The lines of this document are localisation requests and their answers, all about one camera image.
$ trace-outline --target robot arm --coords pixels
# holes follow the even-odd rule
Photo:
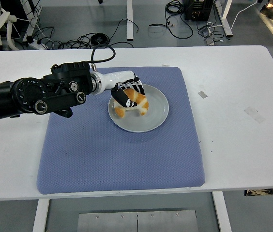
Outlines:
[[[22,113],[43,115],[54,112],[71,117],[70,107],[83,104],[86,95],[111,90],[112,96],[124,107],[136,106],[123,88],[133,87],[144,94],[139,78],[132,71],[101,74],[90,73],[89,63],[54,65],[52,74],[42,79],[22,78],[0,84],[0,119],[18,117]]]

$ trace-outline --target black box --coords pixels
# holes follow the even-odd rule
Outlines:
[[[213,0],[183,0],[185,20],[207,21]]]

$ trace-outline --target metal plate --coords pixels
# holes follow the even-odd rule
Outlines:
[[[77,232],[137,232],[137,212],[79,214]]]
[[[181,210],[139,213],[138,232],[198,232],[196,212]]]
[[[194,210],[79,214],[78,232],[198,232]]]

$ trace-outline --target tape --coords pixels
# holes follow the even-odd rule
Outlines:
[[[200,97],[202,97],[202,98],[207,98],[207,97],[208,97],[203,91],[199,92],[198,94],[199,94]]]
[[[250,115],[257,123],[262,123],[264,120],[266,120],[264,117],[262,117],[257,110],[255,110],[252,107],[247,107],[244,110],[245,113],[247,113],[248,115]]]

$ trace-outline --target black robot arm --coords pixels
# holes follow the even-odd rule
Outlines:
[[[43,79],[22,78],[0,84],[0,119],[22,113],[55,112],[71,117],[70,107],[83,104],[96,88],[86,61],[54,65]]]

